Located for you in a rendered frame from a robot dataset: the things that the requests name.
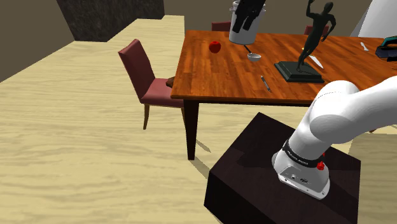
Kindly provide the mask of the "wooden dining table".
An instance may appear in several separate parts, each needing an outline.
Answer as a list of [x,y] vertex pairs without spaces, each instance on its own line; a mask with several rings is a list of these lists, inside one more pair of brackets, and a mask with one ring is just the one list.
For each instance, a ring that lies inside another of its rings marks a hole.
[[[230,42],[227,32],[186,32],[171,98],[184,102],[189,160],[195,158],[201,103],[310,106],[324,85],[287,82],[274,66],[280,61],[296,61],[306,38],[302,34],[259,33],[248,48],[261,59],[251,62],[248,51]],[[212,41],[220,42],[218,53],[209,51]],[[368,52],[360,42],[364,42]],[[324,82],[347,80],[363,90],[396,76],[397,62],[375,55],[382,42],[381,38],[327,37],[314,52],[323,65],[320,74]]]

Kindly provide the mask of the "dark robot stand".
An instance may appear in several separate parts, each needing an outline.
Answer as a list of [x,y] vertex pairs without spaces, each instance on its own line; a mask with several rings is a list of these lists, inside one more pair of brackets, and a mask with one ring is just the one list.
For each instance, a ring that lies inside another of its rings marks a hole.
[[360,160],[326,151],[330,191],[322,200],[279,181],[271,158],[293,131],[258,113],[212,167],[204,205],[223,224],[358,224]]

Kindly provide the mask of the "white metal pot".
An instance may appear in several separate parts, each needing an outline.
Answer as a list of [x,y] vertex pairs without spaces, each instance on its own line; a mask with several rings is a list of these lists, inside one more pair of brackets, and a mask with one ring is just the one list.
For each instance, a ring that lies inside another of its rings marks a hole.
[[[230,8],[230,11],[232,12],[232,17],[233,17],[233,13],[236,12],[236,9],[239,5],[240,0],[236,0],[233,2],[233,6]],[[260,14],[256,17],[256,19],[253,21],[250,29],[248,31],[244,30],[242,27],[240,29],[239,33],[235,33],[232,31],[232,27],[234,24],[234,19],[232,18],[231,20],[231,27],[230,27],[230,33],[229,33],[229,40],[235,44],[238,45],[251,45],[254,43],[255,38],[256,38],[256,34],[258,32],[259,29],[259,24],[260,24],[260,20],[262,18],[262,16],[264,15],[264,13],[266,12],[265,10],[265,4],[263,5],[263,8],[260,12]]]

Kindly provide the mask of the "white blade knife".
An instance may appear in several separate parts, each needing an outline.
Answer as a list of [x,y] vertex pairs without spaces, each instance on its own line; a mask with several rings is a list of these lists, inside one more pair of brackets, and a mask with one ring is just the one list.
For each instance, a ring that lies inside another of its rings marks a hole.
[[315,62],[320,68],[323,69],[323,65],[320,63],[320,61],[314,55],[310,54],[309,57],[311,58],[311,60],[313,62]]

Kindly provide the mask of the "teal and dark clothes iron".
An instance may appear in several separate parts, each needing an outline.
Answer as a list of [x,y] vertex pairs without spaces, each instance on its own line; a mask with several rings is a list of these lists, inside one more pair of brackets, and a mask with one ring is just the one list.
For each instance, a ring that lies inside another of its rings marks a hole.
[[388,62],[397,61],[397,36],[385,38],[376,48],[375,54]]

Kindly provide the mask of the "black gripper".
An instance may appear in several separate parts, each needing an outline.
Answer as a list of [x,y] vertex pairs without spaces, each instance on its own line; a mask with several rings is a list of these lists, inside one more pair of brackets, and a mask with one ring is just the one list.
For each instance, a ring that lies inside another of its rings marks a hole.
[[265,2],[266,0],[240,0],[236,12],[233,13],[232,31],[239,33],[243,24],[242,28],[248,31],[253,21],[260,14]]

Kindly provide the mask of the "black human figure statue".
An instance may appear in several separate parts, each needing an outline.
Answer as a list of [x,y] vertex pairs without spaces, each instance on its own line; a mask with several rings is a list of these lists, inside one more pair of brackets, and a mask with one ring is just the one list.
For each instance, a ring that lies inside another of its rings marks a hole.
[[287,82],[323,83],[322,76],[304,60],[317,48],[320,41],[324,41],[336,26],[335,16],[330,14],[333,2],[327,2],[321,13],[310,10],[315,0],[309,0],[306,16],[313,19],[312,30],[309,32],[302,53],[297,62],[280,61],[274,66]]

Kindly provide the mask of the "maroon dining chair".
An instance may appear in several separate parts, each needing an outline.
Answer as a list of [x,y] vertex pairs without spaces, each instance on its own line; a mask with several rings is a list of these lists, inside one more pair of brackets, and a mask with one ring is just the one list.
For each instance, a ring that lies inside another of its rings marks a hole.
[[[309,35],[313,30],[313,26],[312,25],[307,25],[304,31],[304,35]],[[322,35],[325,36],[328,33],[329,30],[329,26],[326,25],[323,29],[323,33]]]
[[225,31],[229,32],[231,27],[231,21],[226,22],[212,22],[211,30],[212,31]]
[[134,39],[118,54],[134,86],[139,102],[144,105],[143,129],[146,130],[147,128],[150,106],[180,108],[185,122],[183,100],[171,98],[175,77],[155,77],[150,60],[141,42]]

